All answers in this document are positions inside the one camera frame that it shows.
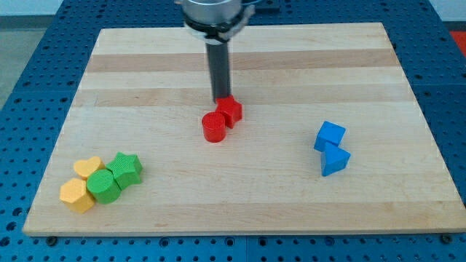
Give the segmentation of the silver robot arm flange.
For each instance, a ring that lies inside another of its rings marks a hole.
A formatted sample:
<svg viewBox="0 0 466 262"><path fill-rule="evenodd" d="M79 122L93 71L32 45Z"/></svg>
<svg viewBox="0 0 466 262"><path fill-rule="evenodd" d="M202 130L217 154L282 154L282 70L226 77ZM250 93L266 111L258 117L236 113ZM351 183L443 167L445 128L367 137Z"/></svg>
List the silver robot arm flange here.
<svg viewBox="0 0 466 262"><path fill-rule="evenodd" d="M184 26L209 45L227 43L256 13L254 4L241 0L181 0Z"/></svg>

